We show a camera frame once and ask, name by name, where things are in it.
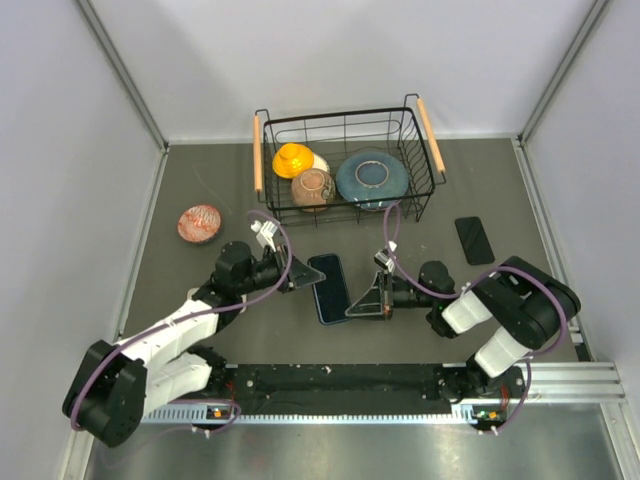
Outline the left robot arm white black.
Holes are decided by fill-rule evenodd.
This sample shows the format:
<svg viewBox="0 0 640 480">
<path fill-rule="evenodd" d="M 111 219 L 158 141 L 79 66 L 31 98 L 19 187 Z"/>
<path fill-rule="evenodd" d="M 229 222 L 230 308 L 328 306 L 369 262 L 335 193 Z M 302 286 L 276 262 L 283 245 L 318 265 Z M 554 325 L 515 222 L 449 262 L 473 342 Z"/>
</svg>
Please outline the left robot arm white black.
<svg viewBox="0 0 640 480">
<path fill-rule="evenodd" d="M 302 263 L 283 244 L 266 246 L 256 258 L 241 241 L 223 246 L 210 278 L 172 314 L 115 344 L 99 340 L 81 361 L 62 404 L 74 430 L 84 430 L 113 448 L 141 420 L 186 394 L 216 396 L 227 374 L 191 347 L 228 326 L 251 305 L 324 281 L 325 274 Z"/>
</svg>

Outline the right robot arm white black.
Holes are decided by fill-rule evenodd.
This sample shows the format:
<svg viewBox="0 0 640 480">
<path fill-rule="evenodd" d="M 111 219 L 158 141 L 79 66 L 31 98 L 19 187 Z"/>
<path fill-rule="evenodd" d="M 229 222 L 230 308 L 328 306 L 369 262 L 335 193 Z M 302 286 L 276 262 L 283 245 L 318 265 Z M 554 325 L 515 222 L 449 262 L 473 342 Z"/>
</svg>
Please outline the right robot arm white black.
<svg viewBox="0 0 640 480">
<path fill-rule="evenodd" d="M 396 309 L 428 308 L 426 320 L 432 330 L 450 339 L 489 320 L 499 324 L 462 371 L 440 381 L 442 396 L 452 401 L 471 392 L 487 396 L 500 390 L 514 364 L 548 351 L 547 343 L 565 335 L 568 321 L 581 310 L 569 286 L 518 256 L 460 292 L 440 261 L 423 263 L 416 279 L 396 275 L 398 269 L 392 261 L 380 266 L 371 287 L 345 315 L 388 320 Z"/>
</svg>

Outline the blue smartphone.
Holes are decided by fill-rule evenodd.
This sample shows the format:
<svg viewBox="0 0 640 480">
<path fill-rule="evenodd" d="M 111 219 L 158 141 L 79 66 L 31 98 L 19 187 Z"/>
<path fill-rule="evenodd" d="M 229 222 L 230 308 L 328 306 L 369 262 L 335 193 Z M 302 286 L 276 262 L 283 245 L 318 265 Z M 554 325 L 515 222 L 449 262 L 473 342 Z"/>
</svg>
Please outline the blue smartphone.
<svg viewBox="0 0 640 480">
<path fill-rule="evenodd" d="M 335 253 L 316 255 L 307 264 L 325 275 L 312 286 L 319 322 L 325 326 L 346 322 L 351 301 L 340 257 Z"/>
</svg>

